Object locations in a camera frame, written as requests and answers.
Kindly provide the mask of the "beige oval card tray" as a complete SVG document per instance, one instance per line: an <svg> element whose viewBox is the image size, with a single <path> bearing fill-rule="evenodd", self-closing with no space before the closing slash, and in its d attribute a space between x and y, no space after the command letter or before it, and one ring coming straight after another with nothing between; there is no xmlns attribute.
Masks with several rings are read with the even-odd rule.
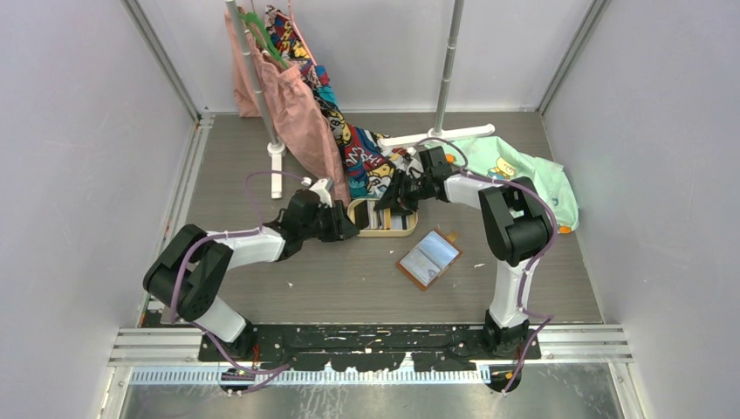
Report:
<svg viewBox="0 0 740 419"><path fill-rule="evenodd" d="M359 230L359 237L408 237L419 221L417 213L398 215L390 209L376 209L378 199L356 199L347 208L350 221Z"/></svg>

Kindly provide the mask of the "brown leather card holder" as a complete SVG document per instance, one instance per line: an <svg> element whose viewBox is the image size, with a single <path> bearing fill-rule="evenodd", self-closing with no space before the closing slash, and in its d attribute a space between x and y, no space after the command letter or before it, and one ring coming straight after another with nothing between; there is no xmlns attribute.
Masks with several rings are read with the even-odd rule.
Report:
<svg viewBox="0 0 740 419"><path fill-rule="evenodd" d="M425 292L462 254L454 239L433 229L401 257L395 266L417 288Z"/></svg>

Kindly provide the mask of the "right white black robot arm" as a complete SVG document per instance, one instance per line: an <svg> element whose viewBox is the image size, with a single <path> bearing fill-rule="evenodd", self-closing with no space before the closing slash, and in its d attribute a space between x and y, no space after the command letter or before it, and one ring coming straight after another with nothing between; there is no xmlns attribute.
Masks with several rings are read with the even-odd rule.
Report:
<svg viewBox="0 0 740 419"><path fill-rule="evenodd" d="M436 199L480 211L486 242L497 259L483 347L495 358L506 358L518 345L531 343L531 281L557 236L554 213L528 177L507 181L475 175L455 167L440 147L420 148L415 157L421 170L413 175L396 172L375 208L406 215L420 201Z"/></svg>

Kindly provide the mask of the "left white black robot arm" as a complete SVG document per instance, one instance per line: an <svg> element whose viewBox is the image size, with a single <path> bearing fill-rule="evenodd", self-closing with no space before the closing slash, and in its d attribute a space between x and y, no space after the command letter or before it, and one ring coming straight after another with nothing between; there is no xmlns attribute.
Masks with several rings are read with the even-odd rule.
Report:
<svg viewBox="0 0 740 419"><path fill-rule="evenodd" d="M252 323L218 293L227 271L248 264L284 261L304 241L345 241L359 234L340 201L312 189L297 191L277 218L254 230L208 233L183 226L144 275L142 286L171 312L209 332L235 361L257 344Z"/></svg>

